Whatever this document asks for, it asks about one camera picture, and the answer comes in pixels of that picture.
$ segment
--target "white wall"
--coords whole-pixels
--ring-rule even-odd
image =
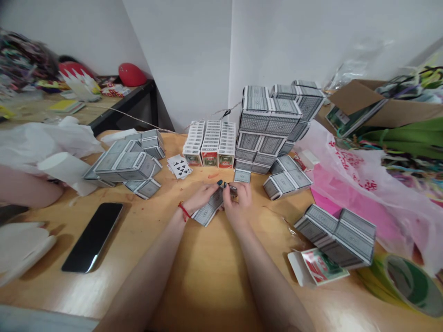
[[[176,131],[226,108],[231,0],[123,3]]]
[[[370,72],[390,78],[442,36],[442,12],[441,0],[233,0],[229,105],[248,84],[323,82],[370,31],[395,41]]]
[[[116,75],[131,62],[150,73],[121,0],[6,0],[0,26],[40,40],[99,75]]]

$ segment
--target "roll of tape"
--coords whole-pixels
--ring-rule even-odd
[[[443,294],[415,263],[392,254],[374,254],[372,265],[357,270],[357,274],[379,299],[443,319]]]

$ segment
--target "person's forearm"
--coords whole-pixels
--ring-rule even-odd
[[[185,222],[177,208],[170,222],[124,281],[95,331],[142,331],[157,307]]]
[[[247,225],[234,231],[246,261],[257,308],[266,326],[272,331],[314,331],[305,307],[252,228]]]

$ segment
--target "white plastic bag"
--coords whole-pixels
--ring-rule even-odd
[[[26,173],[43,174],[36,164],[63,151],[81,158],[104,149],[85,125],[27,123],[0,131],[0,164]]]
[[[412,258],[415,243],[431,276],[443,267],[443,209],[390,176],[381,166],[383,151],[339,149],[317,121],[297,146],[320,160],[312,188],[376,224],[377,240],[387,251]]]

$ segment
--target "black phone screen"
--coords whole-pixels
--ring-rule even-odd
[[[61,267],[62,271],[87,273],[92,269],[122,208],[121,203],[103,203],[98,207]]]

